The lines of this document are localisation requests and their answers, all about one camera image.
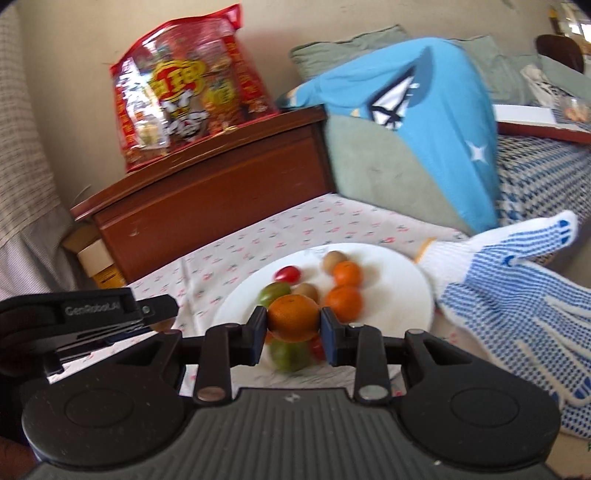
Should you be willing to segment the red cherry tomato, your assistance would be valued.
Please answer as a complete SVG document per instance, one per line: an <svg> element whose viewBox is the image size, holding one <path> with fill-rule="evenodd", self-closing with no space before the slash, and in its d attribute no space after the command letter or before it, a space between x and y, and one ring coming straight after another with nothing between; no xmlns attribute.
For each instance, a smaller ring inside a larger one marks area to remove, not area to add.
<svg viewBox="0 0 591 480"><path fill-rule="evenodd" d="M308 342L308 347L310 348L311 357L314 358L315 362L322 363L325 362L325 350L322 347L322 339L320 336L315 336L312 338L310 342Z"/></svg>
<svg viewBox="0 0 591 480"><path fill-rule="evenodd" d="M276 282L284 282L290 285L297 284L301 281L301 270L296 266L286 266L277 270L273 275L273 280Z"/></svg>

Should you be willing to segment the large green round fruit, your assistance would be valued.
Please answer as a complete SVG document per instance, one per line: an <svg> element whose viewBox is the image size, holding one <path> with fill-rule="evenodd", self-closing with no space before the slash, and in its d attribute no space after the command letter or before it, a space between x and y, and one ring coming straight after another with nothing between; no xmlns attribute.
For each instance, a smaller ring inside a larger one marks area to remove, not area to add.
<svg viewBox="0 0 591 480"><path fill-rule="evenodd" d="M294 373L312 365L307 342L286 343L273 340L269 346L270 359L280 372Z"/></svg>

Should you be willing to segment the brown longan fruit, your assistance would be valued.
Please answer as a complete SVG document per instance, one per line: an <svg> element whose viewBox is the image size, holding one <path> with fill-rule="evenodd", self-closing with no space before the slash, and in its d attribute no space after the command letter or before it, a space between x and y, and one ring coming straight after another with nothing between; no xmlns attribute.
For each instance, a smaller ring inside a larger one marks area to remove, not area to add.
<svg viewBox="0 0 591 480"><path fill-rule="evenodd" d="M341 251L329 251L324 257L322 257L322 271L328 275L332 275L334 274L335 267L338 266L339 263L346 262L348 260L349 257Z"/></svg>
<svg viewBox="0 0 591 480"><path fill-rule="evenodd" d="M301 295L307 298L310 298L315 303L318 303L318 299L320 299L320 294L318 293L318 288L315 287L314 284L311 283L301 283L298 284L293 289L293 294Z"/></svg>

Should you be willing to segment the small green fruit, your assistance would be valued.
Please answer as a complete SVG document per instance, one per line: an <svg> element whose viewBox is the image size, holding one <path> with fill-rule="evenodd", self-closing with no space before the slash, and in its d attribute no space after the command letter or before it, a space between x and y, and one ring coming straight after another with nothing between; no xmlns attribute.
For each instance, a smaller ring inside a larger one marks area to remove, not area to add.
<svg viewBox="0 0 591 480"><path fill-rule="evenodd" d="M266 285L263 289L259 292L259 298L257 298L257 303L260 306L265 308L269 308L270 305L273 303L274 300L277 298L283 297L284 295L290 295L291 293L291 286L287 282L273 282L269 285Z"/></svg>

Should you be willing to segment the white floral plate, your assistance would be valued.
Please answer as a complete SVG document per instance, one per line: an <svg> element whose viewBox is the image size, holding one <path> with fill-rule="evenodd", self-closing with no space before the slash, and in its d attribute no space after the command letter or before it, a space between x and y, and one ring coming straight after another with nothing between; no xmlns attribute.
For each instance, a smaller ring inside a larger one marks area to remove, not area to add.
<svg viewBox="0 0 591 480"><path fill-rule="evenodd" d="M301 280L314 285L320 299L337 286L334 277L322 268L322 261L339 251L359 265L363 282L359 286L363 309L355 325L369 325L385 337L403 337L408 330L429 331L434 321L435 302L429 282L409 258L385 247L363 243L337 243L301 250L274 260L245 278L226 297L214 315L212 324L245 323L259 305L259 293L273 281L283 267L297 267ZM259 364L231 370L232 386L257 388L353 388L355 372L351 367L332 367L321 362L294 373L277 370L264 346Z"/></svg>

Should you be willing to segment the grey checked curtain cover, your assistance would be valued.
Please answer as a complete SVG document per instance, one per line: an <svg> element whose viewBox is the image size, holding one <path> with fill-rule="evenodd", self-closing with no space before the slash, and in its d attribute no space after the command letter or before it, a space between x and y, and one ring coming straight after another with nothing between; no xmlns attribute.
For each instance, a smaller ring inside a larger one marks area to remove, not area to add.
<svg viewBox="0 0 591 480"><path fill-rule="evenodd" d="M79 288L80 274L61 247L72 225L34 120L17 9L2 7L2 299Z"/></svg>

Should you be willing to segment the cherry print tablecloth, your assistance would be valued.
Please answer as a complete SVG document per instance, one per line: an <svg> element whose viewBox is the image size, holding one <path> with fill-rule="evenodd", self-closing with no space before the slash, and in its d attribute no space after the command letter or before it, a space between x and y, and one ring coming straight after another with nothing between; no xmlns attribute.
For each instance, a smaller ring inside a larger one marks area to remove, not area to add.
<svg viewBox="0 0 591 480"><path fill-rule="evenodd" d="M273 273L294 265L304 281L325 294L332 285L322 257L339 250L361 263L362 318L401 336L429 329L434 303L412 263L420 244L465 234L335 194L327 194L216 240L133 282L136 299L168 294L179 312L174 326L185 336L204 335L221 323L243 323Z"/></svg>

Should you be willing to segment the open cardboard box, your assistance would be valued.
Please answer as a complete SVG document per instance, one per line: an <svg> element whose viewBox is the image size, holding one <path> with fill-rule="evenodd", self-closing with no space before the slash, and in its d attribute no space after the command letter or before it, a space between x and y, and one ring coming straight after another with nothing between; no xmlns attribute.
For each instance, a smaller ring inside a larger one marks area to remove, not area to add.
<svg viewBox="0 0 591 480"><path fill-rule="evenodd" d="M62 240L61 245L77 258L86 276L99 289L123 288L127 285L93 224L77 225Z"/></svg>

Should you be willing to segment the green sofa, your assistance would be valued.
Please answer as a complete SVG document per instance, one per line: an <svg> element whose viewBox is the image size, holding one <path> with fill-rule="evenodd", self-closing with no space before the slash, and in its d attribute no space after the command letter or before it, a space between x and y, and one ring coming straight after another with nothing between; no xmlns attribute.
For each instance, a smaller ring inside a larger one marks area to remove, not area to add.
<svg viewBox="0 0 591 480"><path fill-rule="evenodd" d="M590 99L590 80L546 55L508 56L490 36L411 38L394 26L294 48L287 109L321 106L342 196L467 234L564 209L590 215L590 145L499 131L501 107L549 112Z"/></svg>

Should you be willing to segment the dark wooden cabinet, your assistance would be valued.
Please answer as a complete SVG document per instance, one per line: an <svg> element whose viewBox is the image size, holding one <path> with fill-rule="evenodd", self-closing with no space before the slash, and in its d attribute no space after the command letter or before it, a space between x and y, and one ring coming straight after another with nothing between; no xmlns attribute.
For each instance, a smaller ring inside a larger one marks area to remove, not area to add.
<svg viewBox="0 0 591 480"><path fill-rule="evenodd" d="M90 220L124 279L335 192L321 107L239 127L125 176L71 209Z"/></svg>

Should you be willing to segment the white blue dotted glove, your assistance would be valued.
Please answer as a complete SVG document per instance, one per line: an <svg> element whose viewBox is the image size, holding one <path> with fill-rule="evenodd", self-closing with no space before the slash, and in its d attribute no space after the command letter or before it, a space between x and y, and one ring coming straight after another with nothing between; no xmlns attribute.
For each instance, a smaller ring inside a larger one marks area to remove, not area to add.
<svg viewBox="0 0 591 480"><path fill-rule="evenodd" d="M495 364L546 391L563 431L587 439L590 291L533 261L577 234L577 216L563 211L465 241L429 240L416 263L447 319Z"/></svg>

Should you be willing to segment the blue printed cloth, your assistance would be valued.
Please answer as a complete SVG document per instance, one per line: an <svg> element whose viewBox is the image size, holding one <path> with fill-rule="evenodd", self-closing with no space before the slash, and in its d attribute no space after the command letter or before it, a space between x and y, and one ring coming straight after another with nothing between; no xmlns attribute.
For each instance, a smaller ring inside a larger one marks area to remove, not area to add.
<svg viewBox="0 0 591 480"><path fill-rule="evenodd" d="M377 49L308 79L280 104L325 108L339 195L467 234L497 227L493 106L453 42Z"/></svg>

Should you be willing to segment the red snack bag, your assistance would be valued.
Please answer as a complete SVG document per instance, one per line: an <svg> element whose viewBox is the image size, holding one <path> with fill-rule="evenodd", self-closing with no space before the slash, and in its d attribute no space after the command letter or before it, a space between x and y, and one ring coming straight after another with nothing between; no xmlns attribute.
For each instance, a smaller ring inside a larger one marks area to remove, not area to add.
<svg viewBox="0 0 591 480"><path fill-rule="evenodd" d="M173 19L110 68L127 172L279 113L236 38L242 7Z"/></svg>

